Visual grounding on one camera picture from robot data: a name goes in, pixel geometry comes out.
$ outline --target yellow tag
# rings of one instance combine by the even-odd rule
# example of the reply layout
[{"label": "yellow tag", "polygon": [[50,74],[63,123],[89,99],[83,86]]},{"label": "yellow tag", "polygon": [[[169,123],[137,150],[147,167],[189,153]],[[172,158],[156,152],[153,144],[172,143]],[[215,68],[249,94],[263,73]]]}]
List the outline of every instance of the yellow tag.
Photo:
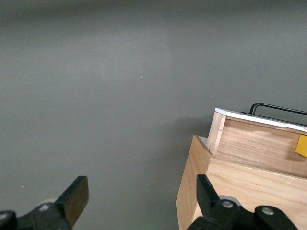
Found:
[{"label": "yellow tag", "polygon": [[298,154],[301,154],[304,157],[307,157],[307,136],[300,135],[295,150]]}]

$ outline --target metal bolt head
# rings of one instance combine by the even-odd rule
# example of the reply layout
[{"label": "metal bolt head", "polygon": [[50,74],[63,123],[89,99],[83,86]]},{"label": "metal bolt head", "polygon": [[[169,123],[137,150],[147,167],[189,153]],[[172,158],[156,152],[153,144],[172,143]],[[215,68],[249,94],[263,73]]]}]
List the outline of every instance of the metal bolt head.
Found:
[{"label": "metal bolt head", "polygon": [[0,220],[3,220],[5,218],[7,218],[7,217],[8,217],[8,214],[7,213],[3,213],[3,214],[0,215]]},{"label": "metal bolt head", "polygon": [[43,212],[46,211],[49,208],[49,205],[42,205],[42,207],[40,207],[38,210]]},{"label": "metal bolt head", "polygon": [[233,203],[231,203],[230,201],[226,200],[223,202],[223,206],[226,208],[232,208],[234,206]]},{"label": "metal bolt head", "polygon": [[272,209],[270,209],[269,207],[263,207],[262,212],[264,214],[267,214],[267,215],[270,215],[270,216],[272,216],[274,214],[274,211]]}]

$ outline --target wooden box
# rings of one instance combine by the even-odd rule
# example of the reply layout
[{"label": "wooden box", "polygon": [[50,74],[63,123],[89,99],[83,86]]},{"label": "wooden box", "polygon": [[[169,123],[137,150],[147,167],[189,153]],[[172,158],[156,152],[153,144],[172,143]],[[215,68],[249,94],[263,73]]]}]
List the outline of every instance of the wooden box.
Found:
[{"label": "wooden box", "polygon": [[207,146],[194,136],[176,200],[179,229],[201,216],[196,175],[206,174],[218,195],[233,196],[248,211],[281,209],[307,230],[307,158],[295,153],[304,126],[216,109]]}]

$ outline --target gray wall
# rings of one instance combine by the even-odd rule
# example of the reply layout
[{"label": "gray wall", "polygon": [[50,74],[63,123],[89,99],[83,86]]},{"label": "gray wall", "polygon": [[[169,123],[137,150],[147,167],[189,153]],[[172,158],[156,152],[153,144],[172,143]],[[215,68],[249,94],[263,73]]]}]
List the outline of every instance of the gray wall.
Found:
[{"label": "gray wall", "polygon": [[1,209],[87,175],[76,230],[178,229],[215,107],[307,110],[307,2],[264,2],[1,1]]}]

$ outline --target light wood panel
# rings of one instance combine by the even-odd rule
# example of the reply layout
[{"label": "light wood panel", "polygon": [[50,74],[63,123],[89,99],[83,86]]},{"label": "light wood panel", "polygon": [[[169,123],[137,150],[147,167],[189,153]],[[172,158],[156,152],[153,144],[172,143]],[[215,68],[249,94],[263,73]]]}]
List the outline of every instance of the light wood panel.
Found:
[{"label": "light wood panel", "polygon": [[210,132],[207,141],[207,148],[212,155],[216,154],[220,143],[226,116],[215,112],[213,115]]},{"label": "light wood panel", "polygon": [[254,212],[260,205],[282,210],[307,230],[307,179],[211,159],[206,172],[218,195],[233,196]]},{"label": "light wood panel", "polygon": [[298,133],[226,119],[216,159],[307,177],[307,158],[295,152]]},{"label": "light wood panel", "polygon": [[197,205],[196,175],[206,173],[210,157],[212,155],[201,139],[194,136],[176,199],[179,230],[186,230],[192,223]]}]

